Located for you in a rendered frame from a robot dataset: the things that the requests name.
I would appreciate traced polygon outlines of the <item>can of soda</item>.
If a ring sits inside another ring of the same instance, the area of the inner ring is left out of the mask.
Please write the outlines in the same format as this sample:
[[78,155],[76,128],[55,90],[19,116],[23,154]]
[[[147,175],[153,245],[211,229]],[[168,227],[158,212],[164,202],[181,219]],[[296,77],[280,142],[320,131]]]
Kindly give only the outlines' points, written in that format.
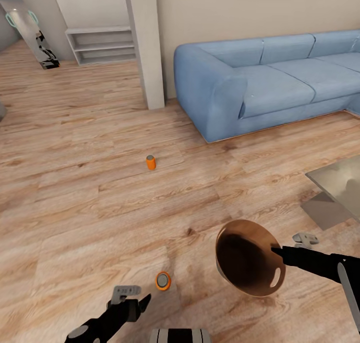
[[148,155],[146,158],[147,166],[150,170],[156,169],[155,157],[153,155]]
[[160,272],[156,277],[155,284],[160,290],[167,291],[171,286],[170,275],[165,271]]

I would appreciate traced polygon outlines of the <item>trash can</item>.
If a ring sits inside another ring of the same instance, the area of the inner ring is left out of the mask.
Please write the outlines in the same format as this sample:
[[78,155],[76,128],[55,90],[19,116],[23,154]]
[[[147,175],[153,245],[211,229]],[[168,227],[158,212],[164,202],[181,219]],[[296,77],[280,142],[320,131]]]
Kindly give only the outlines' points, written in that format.
[[[257,298],[271,296],[282,287],[287,271],[283,257],[271,248],[282,247],[262,225],[245,219],[233,220],[216,237],[216,267],[242,293]],[[278,268],[279,280],[271,287]]]

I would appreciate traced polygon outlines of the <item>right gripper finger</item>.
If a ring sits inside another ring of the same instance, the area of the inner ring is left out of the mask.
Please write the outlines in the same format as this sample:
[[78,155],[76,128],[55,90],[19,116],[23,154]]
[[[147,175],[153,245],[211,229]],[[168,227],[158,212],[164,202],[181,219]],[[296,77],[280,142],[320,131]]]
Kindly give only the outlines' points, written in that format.
[[283,248],[271,247],[271,251],[283,257]]

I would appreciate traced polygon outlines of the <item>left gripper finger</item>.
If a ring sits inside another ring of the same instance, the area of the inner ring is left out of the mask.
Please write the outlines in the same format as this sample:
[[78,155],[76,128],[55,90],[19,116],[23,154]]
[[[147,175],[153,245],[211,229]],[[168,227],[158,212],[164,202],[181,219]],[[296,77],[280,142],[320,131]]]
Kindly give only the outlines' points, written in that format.
[[147,296],[145,296],[142,300],[140,300],[138,302],[138,310],[139,310],[139,314],[138,316],[141,316],[141,313],[144,313],[149,302],[151,300],[151,294],[148,294]]

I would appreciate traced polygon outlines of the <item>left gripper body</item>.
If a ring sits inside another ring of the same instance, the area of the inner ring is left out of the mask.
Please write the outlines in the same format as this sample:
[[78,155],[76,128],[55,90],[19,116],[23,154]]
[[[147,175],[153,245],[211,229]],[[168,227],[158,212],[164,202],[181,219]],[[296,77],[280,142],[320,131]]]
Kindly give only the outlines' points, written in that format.
[[119,304],[111,304],[111,300],[107,302],[107,310],[104,314],[109,314],[114,322],[113,336],[125,323],[135,323],[139,319],[139,300],[125,299],[125,302]]

